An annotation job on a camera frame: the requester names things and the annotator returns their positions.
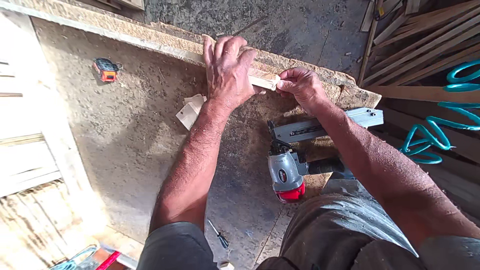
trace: nail gun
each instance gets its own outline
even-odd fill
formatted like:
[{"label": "nail gun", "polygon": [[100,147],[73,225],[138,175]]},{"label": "nail gun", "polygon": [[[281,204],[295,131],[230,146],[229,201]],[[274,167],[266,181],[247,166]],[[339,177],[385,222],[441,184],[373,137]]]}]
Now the nail gun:
[{"label": "nail gun", "polygon": [[[356,108],[345,113],[362,127],[384,123],[381,110]],[[268,169],[273,190],[282,203],[294,203],[302,199],[305,193],[304,175],[345,171],[345,166],[338,157],[307,162],[305,155],[290,145],[293,142],[327,135],[316,118],[277,127],[271,120],[267,124],[272,136],[268,151]]]}]

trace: dark shorts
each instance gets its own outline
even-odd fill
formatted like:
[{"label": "dark shorts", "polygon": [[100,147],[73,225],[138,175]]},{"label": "dark shorts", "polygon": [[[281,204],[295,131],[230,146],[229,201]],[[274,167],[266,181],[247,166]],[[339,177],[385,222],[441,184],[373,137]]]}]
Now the dark shorts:
[{"label": "dark shorts", "polygon": [[[139,270],[217,269],[203,232],[188,222],[151,233]],[[258,269],[480,269],[480,240],[427,239],[417,251],[380,204],[354,179],[329,180],[292,218],[278,257]]]}]

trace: screwdriver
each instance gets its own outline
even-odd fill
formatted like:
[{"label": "screwdriver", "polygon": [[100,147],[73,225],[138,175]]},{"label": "screwdriver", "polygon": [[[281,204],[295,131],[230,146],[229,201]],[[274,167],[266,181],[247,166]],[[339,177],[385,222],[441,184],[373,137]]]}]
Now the screwdriver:
[{"label": "screwdriver", "polygon": [[216,236],[220,239],[220,243],[222,243],[223,248],[227,248],[228,247],[228,242],[225,239],[225,237],[223,237],[223,235],[215,229],[215,226],[212,224],[210,219],[207,219],[207,220],[208,220],[208,223],[210,223],[210,225],[212,226],[213,230],[215,231]]}]

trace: screwdriver handle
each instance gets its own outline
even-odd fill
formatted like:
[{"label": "screwdriver handle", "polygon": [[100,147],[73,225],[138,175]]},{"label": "screwdriver handle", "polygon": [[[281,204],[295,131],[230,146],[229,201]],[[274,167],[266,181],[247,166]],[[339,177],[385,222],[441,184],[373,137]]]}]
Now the screwdriver handle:
[{"label": "screwdriver handle", "polygon": [[217,234],[217,237],[220,239],[220,243],[222,243],[223,248],[228,247],[228,241],[223,237],[221,233]]}]

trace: man's left hand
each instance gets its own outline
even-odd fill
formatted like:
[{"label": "man's left hand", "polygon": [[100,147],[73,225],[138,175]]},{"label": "man's left hand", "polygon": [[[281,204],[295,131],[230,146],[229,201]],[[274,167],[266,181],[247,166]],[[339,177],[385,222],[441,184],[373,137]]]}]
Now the man's left hand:
[{"label": "man's left hand", "polygon": [[204,60],[207,66],[208,100],[226,115],[255,94],[248,80],[248,69],[257,52],[240,47],[247,45],[242,37],[221,37],[215,46],[204,37]]}]

